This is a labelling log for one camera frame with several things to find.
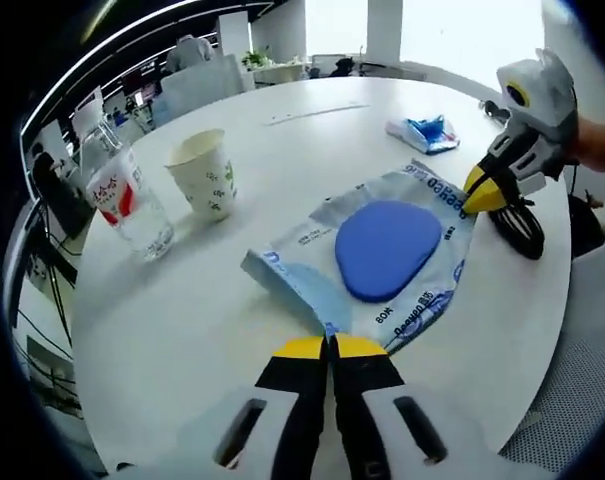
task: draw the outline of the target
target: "blue oval pad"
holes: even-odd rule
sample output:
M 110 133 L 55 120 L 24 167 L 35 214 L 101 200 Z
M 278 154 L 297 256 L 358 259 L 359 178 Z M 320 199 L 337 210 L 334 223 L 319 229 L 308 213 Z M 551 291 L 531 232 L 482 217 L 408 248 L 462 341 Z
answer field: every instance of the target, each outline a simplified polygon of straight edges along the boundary
M 335 258 L 347 290 L 364 302 L 394 298 L 435 251 L 442 225 L 410 203 L 373 202 L 338 230 Z

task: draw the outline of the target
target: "plastic packaging bag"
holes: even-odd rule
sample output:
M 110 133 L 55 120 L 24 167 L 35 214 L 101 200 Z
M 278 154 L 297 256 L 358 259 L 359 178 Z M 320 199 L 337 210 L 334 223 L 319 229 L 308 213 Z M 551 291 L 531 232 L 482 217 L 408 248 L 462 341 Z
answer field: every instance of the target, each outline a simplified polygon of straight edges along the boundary
M 444 115 L 425 120 L 390 120 L 386 123 L 386 133 L 427 155 L 446 152 L 460 144 L 453 125 Z
M 334 246 L 342 222 L 375 200 L 409 202 L 430 210 L 442 223 L 443 238 L 395 298 L 364 303 L 344 287 Z M 392 353 L 431 325 L 453 297 L 476 219 L 462 210 L 465 200 L 464 192 L 413 160 L 399 171 L 327 199 L 296 228 L 263 248 L 249 250 L 242 268 L 293 313 L 324 325 L 327 335 L 368 337 Z

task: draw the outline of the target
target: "white pillar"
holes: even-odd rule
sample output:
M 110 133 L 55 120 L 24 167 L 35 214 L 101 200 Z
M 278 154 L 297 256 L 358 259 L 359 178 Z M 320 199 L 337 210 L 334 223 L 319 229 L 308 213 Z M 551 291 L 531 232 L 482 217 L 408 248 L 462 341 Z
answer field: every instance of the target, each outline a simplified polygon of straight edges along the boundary
M 403 0 L 369 0 L 366 59 L 397 64 L 402 43 Z
M 251 50 L 249 17 L 246 11 L 221 15 L 217 22 L 218 48 L 223 55 L 235 55 L 239 62 Z

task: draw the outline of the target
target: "potted plant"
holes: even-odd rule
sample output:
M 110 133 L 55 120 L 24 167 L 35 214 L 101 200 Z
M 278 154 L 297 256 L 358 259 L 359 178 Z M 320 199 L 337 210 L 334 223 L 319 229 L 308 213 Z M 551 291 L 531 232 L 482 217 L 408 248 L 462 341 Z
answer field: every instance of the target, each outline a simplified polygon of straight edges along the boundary
M 242 59 L 242 65 L 248 70 L 254 70 L 266 66 L 267 60 L 266 54 L 256 50 L 255 52 L 246 52 Z

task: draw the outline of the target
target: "ceiling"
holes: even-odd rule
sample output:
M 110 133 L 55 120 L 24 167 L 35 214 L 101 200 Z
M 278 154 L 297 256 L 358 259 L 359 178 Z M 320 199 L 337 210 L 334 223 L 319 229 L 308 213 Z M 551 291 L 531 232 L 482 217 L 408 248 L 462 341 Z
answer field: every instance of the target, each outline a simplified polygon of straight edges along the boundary
M 31 57 L 27 64 L 29 78 L 30 113 L 47 95 L 51 88 L 63 76 L 67 76 L 51 95 L 39 112 L 28 123 L 25 141 L 33 138 L 41 125 L 64 117 L 98 85 L 104 85 L 140 61 L 175 45 L 175 40 L 183 27 L 194 36 L 206 35 L 215 31 L 219 15 L 247 10 L 249 21 L 258 15 L 276 8 L 286 0 L 102 0 L 88 2 L 77 11 L 70 11 L 60 2 L 59 12 L 68 16 L 62 29 L 42 29 L 48 33 L 46 46 L 39 55 Z M 141 22 L 107 45 L 100 47 L 106 39 L 160 9 L 167 11 Z M 88 58 L 70 75 L 67 72 L 92 49 L 98 51 Z

